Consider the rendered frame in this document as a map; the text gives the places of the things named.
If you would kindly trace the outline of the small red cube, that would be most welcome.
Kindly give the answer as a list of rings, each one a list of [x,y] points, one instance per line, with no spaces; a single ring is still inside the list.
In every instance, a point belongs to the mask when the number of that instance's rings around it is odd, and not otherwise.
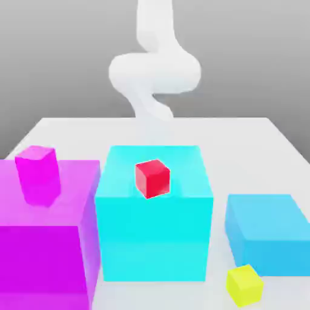
[[[135,164],[136,188],[150,199],[170,192],[170,169],[159,159]]]

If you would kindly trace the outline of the small magenta cube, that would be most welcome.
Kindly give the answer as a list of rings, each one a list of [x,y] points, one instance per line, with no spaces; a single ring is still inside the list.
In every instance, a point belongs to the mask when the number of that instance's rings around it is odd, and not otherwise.
[[[15,156],[24,199],[33,206],[49,207],[61,193],[56,151],[31,145]]]

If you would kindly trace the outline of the small yellow cube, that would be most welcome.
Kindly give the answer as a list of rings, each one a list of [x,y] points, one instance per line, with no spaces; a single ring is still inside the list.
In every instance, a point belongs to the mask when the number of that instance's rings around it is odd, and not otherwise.
[[[259,302],[263,286],[263,280],[251,265],[236,267],[227,273],[226,289],[238,307]]]

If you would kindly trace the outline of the large cyan box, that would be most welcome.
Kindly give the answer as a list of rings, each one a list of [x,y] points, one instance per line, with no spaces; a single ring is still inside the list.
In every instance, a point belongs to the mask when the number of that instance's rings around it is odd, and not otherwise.
[[[170,191],[147,199],[137,163],[170,169]],[[206,278],[213,192],[197,146],[115,145],[95,195],[107,282],[202,282]]]

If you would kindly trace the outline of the large sky blue box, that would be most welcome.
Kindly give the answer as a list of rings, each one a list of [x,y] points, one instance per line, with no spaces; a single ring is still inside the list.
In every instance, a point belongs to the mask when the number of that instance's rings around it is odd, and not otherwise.
[[[225,232],[236,266],[310,276],[310,222],[289,194],[230,194]]]

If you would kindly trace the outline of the large magenta box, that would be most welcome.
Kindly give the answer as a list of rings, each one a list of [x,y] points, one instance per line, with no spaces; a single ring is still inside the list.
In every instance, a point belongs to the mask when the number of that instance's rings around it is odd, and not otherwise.
[[[35,205],[0,160],[0,310],[91,310],[100,269],[96,160],[61,160],[61,193]]]

